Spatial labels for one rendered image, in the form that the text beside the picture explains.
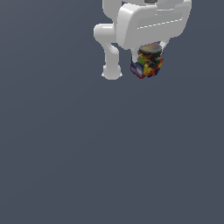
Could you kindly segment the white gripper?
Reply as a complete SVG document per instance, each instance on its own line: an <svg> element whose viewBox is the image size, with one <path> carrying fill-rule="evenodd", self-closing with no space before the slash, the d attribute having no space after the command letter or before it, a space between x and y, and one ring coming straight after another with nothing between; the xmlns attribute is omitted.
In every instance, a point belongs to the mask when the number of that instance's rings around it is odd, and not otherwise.
<svg viewBox="0 0 224 224"><path fill-rule="evenodd" d="M183 0L173 9L159 9L155 4L125 3L118 12L116 43L124 50L130 49L131 61L138 62L139 46L161 41L162 49L170 38L178 37L186 27L192 0Z"/></svg>

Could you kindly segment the colourful jar with black lid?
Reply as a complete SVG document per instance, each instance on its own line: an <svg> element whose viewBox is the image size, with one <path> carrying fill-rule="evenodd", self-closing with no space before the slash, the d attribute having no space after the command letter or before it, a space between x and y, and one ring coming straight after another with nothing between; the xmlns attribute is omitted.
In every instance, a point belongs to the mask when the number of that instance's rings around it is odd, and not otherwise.
<svg viewBox="0 0 224 224"><path fill-rule="evenodd" d="M136 62L131 61L130 71L139 79L156 76L164 61L161 53L162 46L160 44L141 45L137 51Z"/></svg>

